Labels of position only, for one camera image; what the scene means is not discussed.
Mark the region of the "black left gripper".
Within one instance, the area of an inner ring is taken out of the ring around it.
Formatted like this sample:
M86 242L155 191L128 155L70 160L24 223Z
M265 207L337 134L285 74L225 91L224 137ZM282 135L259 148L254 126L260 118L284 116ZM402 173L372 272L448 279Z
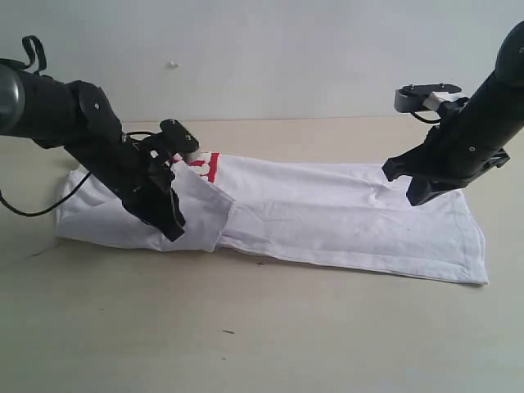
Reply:
M143 223L158 229L172 242L185 233L186 220L173 179L167 182L166 190L159 187L148 173L147 159L131 143L83 138L66 144L65 150Z

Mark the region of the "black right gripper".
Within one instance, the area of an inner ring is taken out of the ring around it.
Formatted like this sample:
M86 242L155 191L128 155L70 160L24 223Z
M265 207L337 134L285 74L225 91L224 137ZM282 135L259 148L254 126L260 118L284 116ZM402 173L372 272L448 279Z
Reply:
M423 144L390 157L382 166L389 182L400 176L411 181L406 197L421 206L469 183L509 160L510 103L505 100L425 102L440 117Z

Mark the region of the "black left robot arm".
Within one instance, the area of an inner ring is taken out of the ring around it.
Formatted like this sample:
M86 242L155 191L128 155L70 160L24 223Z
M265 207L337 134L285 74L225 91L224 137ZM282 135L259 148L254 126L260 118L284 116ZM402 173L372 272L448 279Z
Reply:
M171 241L183 235L170 162L199 145L177 120L162 121L159 133L136 141L124 134L101 88L2 65L1 134L31 139L44 149L63 147L130 214Z

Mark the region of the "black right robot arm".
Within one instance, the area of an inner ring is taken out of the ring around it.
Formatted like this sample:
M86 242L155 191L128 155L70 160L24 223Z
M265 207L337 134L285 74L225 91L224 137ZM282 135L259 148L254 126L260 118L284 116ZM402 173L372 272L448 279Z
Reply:
M471 97L453 84L407 85L394 108L430 125L424 142L382 166L388 181L409 176L410 205L465 188L505 165L504 146L523 128L523 25L504 39L495 68Z

